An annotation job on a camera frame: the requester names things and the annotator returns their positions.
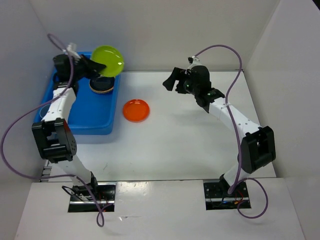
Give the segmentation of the green plastic plate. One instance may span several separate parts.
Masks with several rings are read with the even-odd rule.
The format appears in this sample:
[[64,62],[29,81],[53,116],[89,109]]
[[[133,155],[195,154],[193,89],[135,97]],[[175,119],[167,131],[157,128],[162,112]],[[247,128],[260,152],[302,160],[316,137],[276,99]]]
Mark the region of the green plastic plate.
[[123,71],[125,65],[123,55],[119,50],[110,45],[97,47],[92,52],[90,59],[106,66],[106,68],[99,72],[105,77],[116,77]]

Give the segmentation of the blue plastic cup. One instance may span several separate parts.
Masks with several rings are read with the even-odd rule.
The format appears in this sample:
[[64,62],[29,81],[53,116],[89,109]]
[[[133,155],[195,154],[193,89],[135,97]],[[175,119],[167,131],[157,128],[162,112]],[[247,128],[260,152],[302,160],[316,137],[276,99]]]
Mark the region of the blue plastic cup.
[[39,111],[39,118],[42,120],[45,115],[48,113],[49,108],[50,108],[50,104],[46,104],[45,106],[43,106],[40,111]]

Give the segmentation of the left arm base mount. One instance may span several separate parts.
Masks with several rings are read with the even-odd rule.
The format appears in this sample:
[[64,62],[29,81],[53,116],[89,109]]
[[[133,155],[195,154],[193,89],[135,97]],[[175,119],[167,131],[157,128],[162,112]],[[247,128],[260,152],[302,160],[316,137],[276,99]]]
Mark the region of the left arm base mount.
[[[116,182],[98,182],[95,199],[103,212],[113,212],[115,209]],[[98,212],[97,206],[88,193],[74,192],[72,188],[62,186],[63,190],[70,196],[69,213],[94,213]]]

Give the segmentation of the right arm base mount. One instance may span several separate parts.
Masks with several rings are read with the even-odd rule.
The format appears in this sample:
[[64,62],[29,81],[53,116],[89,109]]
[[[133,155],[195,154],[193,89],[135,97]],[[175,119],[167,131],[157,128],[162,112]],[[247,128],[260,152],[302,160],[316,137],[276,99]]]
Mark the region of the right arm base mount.
[[231,195],[224,192],[219,181],[204,180],[203,181],[204,198],[206,210],[233,210],[250,209],[251,203],[249,192],[245,182],[240,183]]

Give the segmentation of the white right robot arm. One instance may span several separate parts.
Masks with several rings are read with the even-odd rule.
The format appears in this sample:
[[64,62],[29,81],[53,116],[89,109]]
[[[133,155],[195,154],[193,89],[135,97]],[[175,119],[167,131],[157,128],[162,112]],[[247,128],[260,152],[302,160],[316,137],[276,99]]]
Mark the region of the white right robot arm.
[[231,196],[240,181],[275,160],[274,131],[269,126],[262,127],[251,121],[227,103],[226,96],[212,87],[210,73],[205,66],[197,65],[190,69],[175,67],[163,86],[168,91],[193,95],[201,108],[235,132],[237,164],[220,177],[219,191],[223,196]]

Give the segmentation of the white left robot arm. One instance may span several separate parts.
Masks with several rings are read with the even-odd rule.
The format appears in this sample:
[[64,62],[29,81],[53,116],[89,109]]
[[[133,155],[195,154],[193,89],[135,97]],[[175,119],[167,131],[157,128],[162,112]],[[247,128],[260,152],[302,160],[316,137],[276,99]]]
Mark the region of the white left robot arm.
[[33,123],[32,133],[41,158],[57,165],[71,178],[76,197],[94,200],[103,196],[103,190],[77,156],[77,143],[68,118],[79,90],[78,80],[96,77],[106,65],[83,54],[71,57],[60,54],[53,58],[53,63],[56,72],[52,77],[52,102],[42,120]]

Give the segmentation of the orange plastic plate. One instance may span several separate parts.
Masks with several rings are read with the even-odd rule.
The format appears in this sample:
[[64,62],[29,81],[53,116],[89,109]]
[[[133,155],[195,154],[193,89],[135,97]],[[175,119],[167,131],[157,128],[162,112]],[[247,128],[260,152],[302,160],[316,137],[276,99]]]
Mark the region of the orange plastic plate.
[[139,123],[147,119],[150,114],[150,107],[142,99],[132,99],[124,104],[122,114],[126,120]]

